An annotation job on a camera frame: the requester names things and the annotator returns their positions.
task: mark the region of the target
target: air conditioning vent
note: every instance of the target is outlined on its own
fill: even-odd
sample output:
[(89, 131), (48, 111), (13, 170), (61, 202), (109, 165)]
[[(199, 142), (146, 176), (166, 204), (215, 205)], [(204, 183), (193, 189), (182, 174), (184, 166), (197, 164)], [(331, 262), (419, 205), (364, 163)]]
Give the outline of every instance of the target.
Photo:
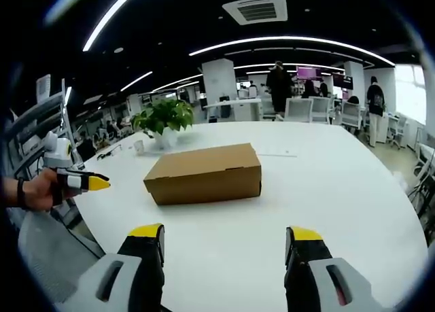
[(240, 25), (286, 21), (286, 0), (242, 0), (222, 6)]

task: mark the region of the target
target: cardboard box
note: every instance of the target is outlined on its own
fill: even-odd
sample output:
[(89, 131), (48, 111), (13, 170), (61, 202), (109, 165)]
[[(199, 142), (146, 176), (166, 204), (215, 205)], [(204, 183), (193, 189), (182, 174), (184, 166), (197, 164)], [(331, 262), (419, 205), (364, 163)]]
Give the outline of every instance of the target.
[(261, 164), (250, 143), (161, 156), (143, 180), (158, 205), (251, 198)]

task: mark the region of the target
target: ceiling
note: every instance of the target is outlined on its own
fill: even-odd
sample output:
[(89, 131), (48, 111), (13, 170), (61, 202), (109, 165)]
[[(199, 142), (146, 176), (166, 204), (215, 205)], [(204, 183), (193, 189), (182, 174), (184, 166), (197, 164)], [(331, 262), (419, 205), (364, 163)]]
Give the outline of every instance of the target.
[[(29, 13), (41, 18), (55, 1), (37, 0), (39, 5), (31, 7)], [(116, 0), (80, 0), (48, 28), (29, 23), (30, 31), (20, 44), (19, 60), (23, 65), (13, 108), (20, 114), (35, 103), (35, 80), (47, 73), (64, 77), (73, 87), (68, 110), (74, 119), (82, 111), (96, 109), (108, 100), (108, 94), (119, 92), (148, 71), (153, 74), (110, 96), (108, 104), (122, 102), (128, 94), (151, 91), (199, 74), (202, 63), (222, 57), (233, 60), (235, 66), (276, 60), (341, 66), (353, 60), (338, 55), (342, 54), (366, 61), (367, 67), (389, 66), (349, 48), (307, 41), (257, 41), (189, 56), (202, 48), (252, 37), (316, 37), (357, 46), (394, 63), (419, 62), (398, 20), (400, 6), (392, 4), (397, 0), (286, 0), (287, 21), (243, 26), (222, 8), (231, 1), (236, 0), (128, 0), (88, 52), (82, 52), (84, 44)], [(124, 50), (115, 54), (119, 47)], [(239, 69), (236, 75), (262, 69)], [(99, 101), (83, 105), (87, 98), (98, 94), (103, 94)]]

